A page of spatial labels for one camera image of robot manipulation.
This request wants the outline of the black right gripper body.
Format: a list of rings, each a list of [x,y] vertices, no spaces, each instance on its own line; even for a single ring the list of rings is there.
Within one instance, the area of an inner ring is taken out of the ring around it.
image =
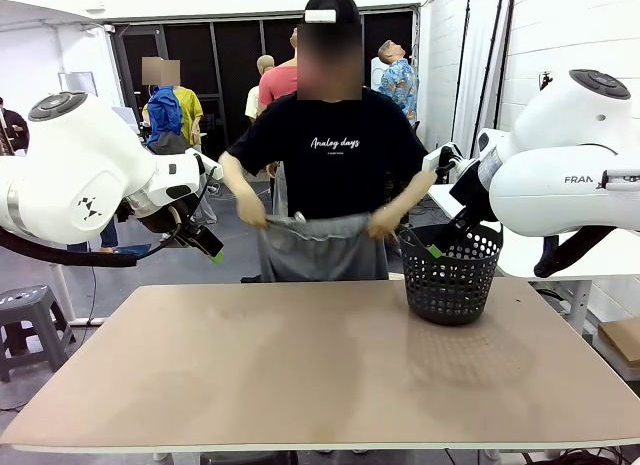
[[[463,206],[454,217],[456,221],[463,223],[495,221],[489,192],[481,183],[477,168],[467,168],[451,188],[450,195]]]

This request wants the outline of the person's left hand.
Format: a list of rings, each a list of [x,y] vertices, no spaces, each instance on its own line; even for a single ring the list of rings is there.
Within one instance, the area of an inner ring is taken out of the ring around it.
[[[393,235],[403,216],[403,212],[398,212],[391,206],[379,208],[369,218],[368,235],[373,239],[384,239]]]

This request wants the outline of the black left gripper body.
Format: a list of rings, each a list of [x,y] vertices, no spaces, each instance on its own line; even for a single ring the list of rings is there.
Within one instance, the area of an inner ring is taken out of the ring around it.
[[[178,232],[178,241],[185,246],[205,246],[210,235],[211,232],[206,226],[189,222]]]

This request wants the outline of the person's right hand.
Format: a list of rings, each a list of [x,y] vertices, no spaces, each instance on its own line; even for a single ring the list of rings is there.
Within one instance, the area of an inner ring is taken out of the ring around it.
[[[260,229],[267,226],[265,206],[255,192],[239,193],[236,202],[237,214],[244,223]]]

